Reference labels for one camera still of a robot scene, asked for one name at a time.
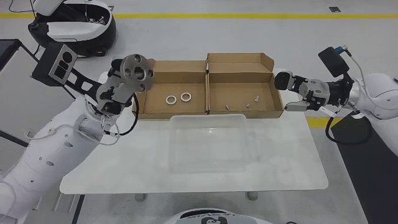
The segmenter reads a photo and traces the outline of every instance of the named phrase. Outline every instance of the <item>cardboard box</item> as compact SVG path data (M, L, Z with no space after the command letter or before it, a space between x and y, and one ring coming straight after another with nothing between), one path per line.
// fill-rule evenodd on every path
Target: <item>cardboard box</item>
M274 86L273 59L263 53L208 54L207 63L210 114L242 113L247 118L281 116L284 107Z
M174 115L207 114L206 61L156 61L154 84L145 93L138 93L140 119L169 119ZM192 99L183 102L182 93ZM166 97L174 95L174 105L166 103Z

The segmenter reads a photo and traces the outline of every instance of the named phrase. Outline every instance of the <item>gray floor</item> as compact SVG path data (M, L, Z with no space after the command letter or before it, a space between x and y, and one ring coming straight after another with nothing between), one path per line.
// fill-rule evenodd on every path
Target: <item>gray floor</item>
M102 0L114 5L115 13L329 13L338 6L343 13L398 13L397 0ZM8 12L11 0L0 0L0 12ZM29 9L28 0L14 0L13 10ZM27 32L31 19L0 19L0 38L18 38L31 50L36 43ZM199 60L207 52L265 52L275 66L294 70L310 78L332 80L317 58L329 46L347 44L360 59L365 73L397 74L396 19L282 20L282 19L117 19L118 39L107 57L79 60L76 68L97 79L109 69L113 57L140 53L157 60ZM350 73L358 76L352 62ZM61 111L58 105L52 111ZM307 116L320 116L308 112ZM252 215L275 224L367 223L337 147L323 130L313 129L325 168L326 190L261 192L250 202L243 193L151 194L143 203L133 195L89 195L79 223L163 223L177 212L195 207L218 207ZM6 170L23 149L0 140L0 169ZM63 198L58 212L52 212L57 186L47 194L42 208L29 223L69 224L70 196Z

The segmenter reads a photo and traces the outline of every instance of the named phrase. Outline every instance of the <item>white ring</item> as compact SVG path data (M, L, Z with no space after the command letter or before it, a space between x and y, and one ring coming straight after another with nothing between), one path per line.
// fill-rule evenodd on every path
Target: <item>white ring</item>
M170 98L174 98L174 101L173 102L169 102ZM168 96L166 98L166 103L169 104L169 105L174 105L176 102L177 102L177 98L174 95L170 95L170 96Z
M184 99L184 95L188 95L189 97L188 97L188 99ZM191 94L190 93L183 93L182 95L181 95L181 100L182 101L184 101L184 102L188 102L188 101L190 101L191 100Z

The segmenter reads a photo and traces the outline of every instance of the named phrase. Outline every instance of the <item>transparent plastic tray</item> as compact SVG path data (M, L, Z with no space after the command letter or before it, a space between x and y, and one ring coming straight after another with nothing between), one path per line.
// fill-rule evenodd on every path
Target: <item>transparent plastic tray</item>
M173 116L170 126L171 173L244 172L252 160L243 114Z

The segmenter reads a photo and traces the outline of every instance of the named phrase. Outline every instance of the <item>white table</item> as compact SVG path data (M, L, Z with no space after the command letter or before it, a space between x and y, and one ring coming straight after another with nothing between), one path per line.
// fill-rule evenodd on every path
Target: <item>white table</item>
M284 104L297 95L282 91ZM134 121L131 109L118 119L122 131ZM303 113L284 112L279 119L249 119L251 138L261 157L242 173L170 174L169 121L139 121L114 146L98 146L66 175L64 194L146 194L166 192L252 192L315 190L328 179ZM112 142L105 136L103 142Z

